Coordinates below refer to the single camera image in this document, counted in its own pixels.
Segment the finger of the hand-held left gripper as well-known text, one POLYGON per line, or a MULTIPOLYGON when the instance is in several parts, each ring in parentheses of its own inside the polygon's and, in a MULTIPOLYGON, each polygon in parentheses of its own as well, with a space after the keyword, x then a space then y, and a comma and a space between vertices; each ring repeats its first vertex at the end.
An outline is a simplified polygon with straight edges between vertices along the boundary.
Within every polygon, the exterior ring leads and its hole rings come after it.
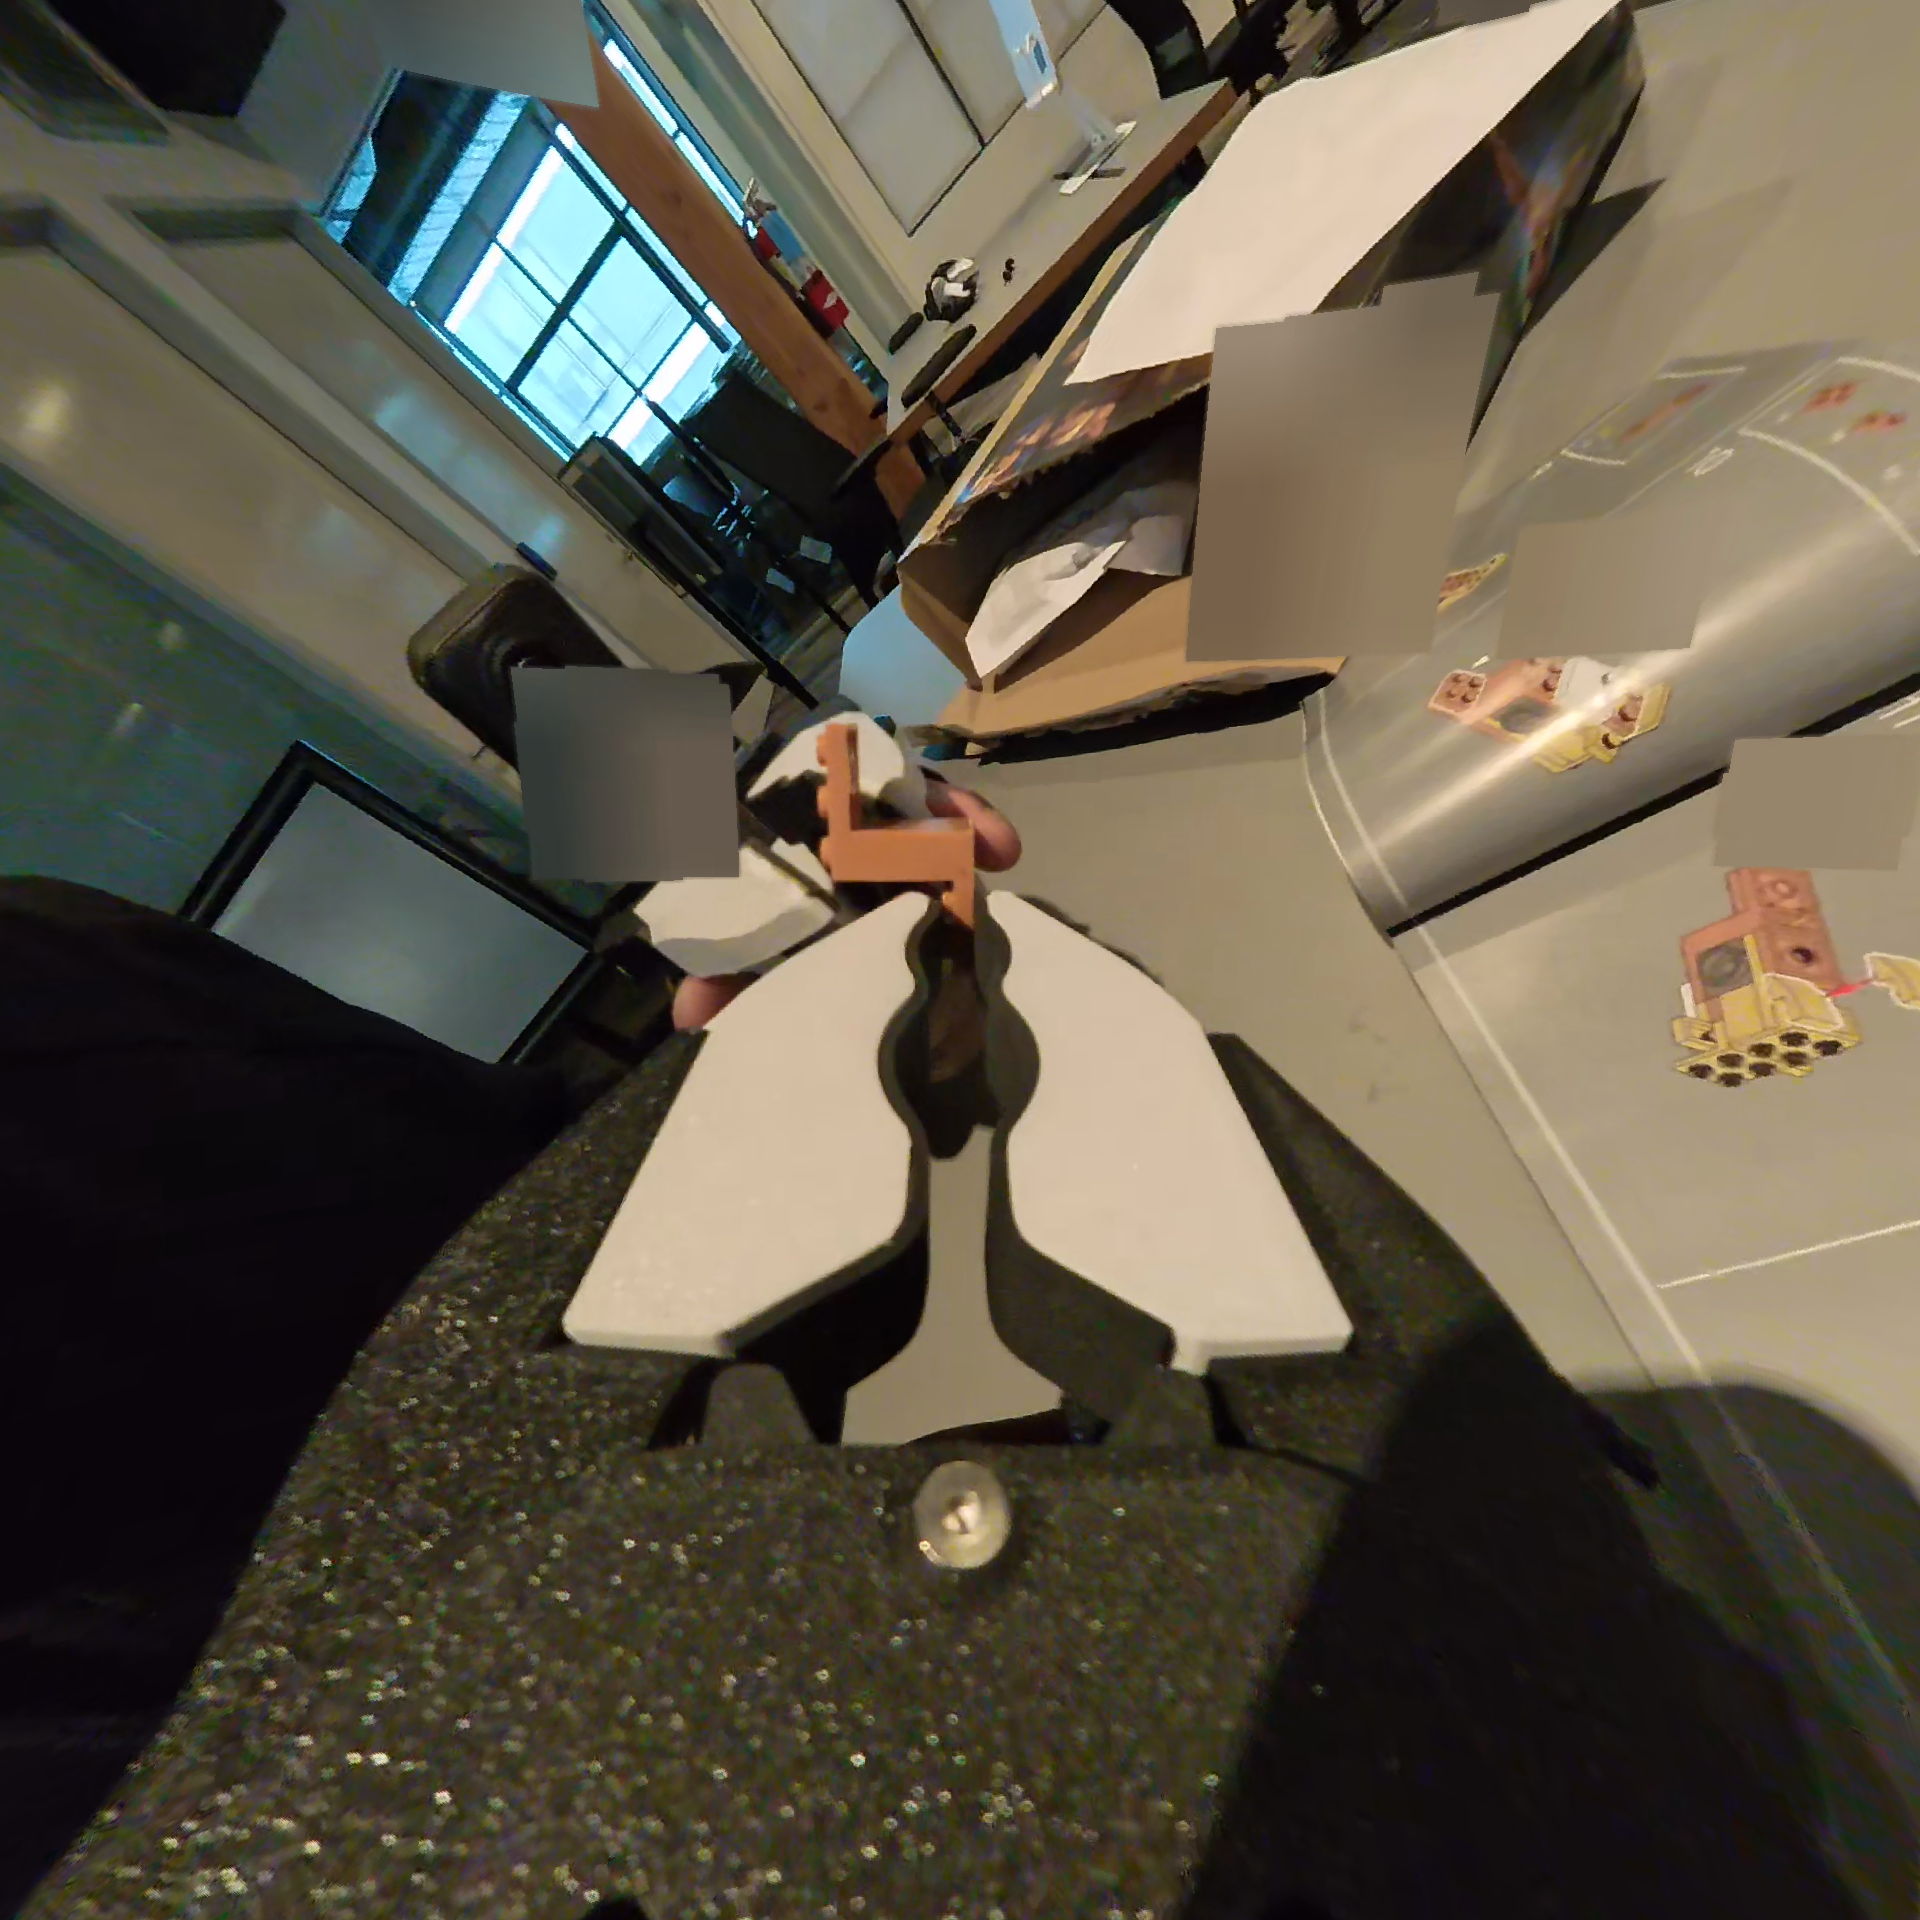
POLYGON ((834 729, 856 735, 856 788, 868 821, 927 821, 930 817, 929 777, 919 759, 871 716, 832 716, 793 733, 762 771, 748 775, 744 804, 762 827, 825 827, 822 742, 834 729))
POLYGON ((633 908, 640 938, 686 975, 755 974, 840 922, 824 861, 791 843, 745 843, 735 878, 656 883, 633 908))

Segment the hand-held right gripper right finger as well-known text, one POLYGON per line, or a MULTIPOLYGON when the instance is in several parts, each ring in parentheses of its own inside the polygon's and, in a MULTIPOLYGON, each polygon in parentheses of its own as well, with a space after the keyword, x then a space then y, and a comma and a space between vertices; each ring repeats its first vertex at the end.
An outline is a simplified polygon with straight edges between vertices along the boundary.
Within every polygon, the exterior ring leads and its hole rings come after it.
POLYGON ((1041 1375, 1343 1353, 1354 1321, 1209 1034, 1041 903, 977 929, 992 1323, 1041 1375))

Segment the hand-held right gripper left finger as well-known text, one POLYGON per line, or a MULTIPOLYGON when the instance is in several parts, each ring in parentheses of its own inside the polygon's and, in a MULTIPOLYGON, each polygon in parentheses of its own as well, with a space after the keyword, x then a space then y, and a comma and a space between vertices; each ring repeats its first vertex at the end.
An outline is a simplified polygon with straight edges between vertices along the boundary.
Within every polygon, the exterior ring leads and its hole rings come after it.
POLYGON ((566 1308, 571 1343, 737 1356, 910 1242, 947 929, 895 898, 708 1022, 566 1308))

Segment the brown angled toy brick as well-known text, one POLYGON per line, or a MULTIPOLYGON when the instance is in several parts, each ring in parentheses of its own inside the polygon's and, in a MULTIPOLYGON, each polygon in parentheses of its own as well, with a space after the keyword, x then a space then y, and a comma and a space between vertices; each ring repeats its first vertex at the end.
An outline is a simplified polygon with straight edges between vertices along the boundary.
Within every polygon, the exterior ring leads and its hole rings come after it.
POLYGON ((977 873, 970 822, 868 821, 857 795, 857 746, 846 729, 822 742, 824 863, 836 885, 924 892, 942 908, 940 983, 929 1007, 929 1087, 959 1094, 982 1063, 986 1015, 977 986, 977 873))

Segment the printed cardboard box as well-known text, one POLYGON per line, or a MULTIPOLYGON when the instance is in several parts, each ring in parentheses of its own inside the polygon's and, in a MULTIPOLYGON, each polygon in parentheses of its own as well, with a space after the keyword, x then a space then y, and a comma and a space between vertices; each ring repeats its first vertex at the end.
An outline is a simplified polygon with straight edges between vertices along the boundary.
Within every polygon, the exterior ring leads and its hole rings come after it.
POLYGON ((902 563, 963 676, 944 735, 1103 726, 1417 657, 1468 444, 1643 86, 1630 4, 1534 4, 1282 86, 1096 279, 902 563), (1041 531, 1198 483, 1186 574, 1111 574, 982 678, 967 631, 1041 531))

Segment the grey desk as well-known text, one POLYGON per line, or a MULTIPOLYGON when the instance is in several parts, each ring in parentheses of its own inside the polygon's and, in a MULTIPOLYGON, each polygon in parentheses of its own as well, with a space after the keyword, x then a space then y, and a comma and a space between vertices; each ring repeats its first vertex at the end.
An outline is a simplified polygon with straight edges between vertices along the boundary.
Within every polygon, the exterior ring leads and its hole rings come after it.
POLYGON ((1171 972, 1361 1356, 1225 1383, 1334 1522, 1184 1915, 1915 1915, 1915 1491, 1768 1375, 1647 1366, 1338 875, 1300 722, 998 772, 1038 892, 1171 972))

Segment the crumpled white paper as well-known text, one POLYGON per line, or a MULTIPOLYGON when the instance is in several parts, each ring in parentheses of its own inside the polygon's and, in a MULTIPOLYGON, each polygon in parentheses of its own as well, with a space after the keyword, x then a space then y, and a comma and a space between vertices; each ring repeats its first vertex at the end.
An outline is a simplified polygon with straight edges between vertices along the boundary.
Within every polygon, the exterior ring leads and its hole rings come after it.
POLYGON ((967 626, 982 678, 1014 665, 1106 575, 1150 583, 1186 574, 1198 483, 1186 476, 1131 485, 1041 531, 986 590, 967 626))

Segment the dark framed screen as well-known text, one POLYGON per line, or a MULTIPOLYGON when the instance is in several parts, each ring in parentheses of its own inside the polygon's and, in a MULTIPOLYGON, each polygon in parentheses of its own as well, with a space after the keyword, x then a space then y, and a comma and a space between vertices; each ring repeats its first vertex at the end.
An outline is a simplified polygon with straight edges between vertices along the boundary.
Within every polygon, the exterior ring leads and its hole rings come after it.
POLYGON ((179 918, 480 1063, 526 1063, 610 981, 590 924, 296 742, 179 918))

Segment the black office chair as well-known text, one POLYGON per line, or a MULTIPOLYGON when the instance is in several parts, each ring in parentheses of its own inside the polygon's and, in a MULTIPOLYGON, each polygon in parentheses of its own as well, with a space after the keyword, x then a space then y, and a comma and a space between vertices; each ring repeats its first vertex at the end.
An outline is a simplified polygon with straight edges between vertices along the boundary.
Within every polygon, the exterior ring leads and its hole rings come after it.
POLYGON ((830 699, 846 639, 897 586, 906 542, 875 471, 744 364, 721 371, 686 433, 737 619, 812 701, 830 699))

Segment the large window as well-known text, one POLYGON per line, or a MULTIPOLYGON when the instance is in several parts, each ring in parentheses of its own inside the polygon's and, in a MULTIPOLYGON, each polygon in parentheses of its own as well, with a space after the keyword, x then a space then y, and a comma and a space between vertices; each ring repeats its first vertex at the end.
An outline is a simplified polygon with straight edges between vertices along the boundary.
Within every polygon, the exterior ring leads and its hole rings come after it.
POLYGON ((322 213, 372 279, 546 444, 639 462, 737 331, 546 105, 396 77, 322 213))

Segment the grey instruction booklet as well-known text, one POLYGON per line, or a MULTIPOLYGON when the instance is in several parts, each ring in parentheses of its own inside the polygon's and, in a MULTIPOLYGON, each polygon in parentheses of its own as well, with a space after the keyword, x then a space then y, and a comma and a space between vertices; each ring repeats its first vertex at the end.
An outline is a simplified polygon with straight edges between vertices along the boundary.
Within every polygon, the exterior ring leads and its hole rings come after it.
POLYGON ((1663 1381, 1915 1485, 1915 337, 1686 357, 1465 511, 1315 804, 1663 1381))

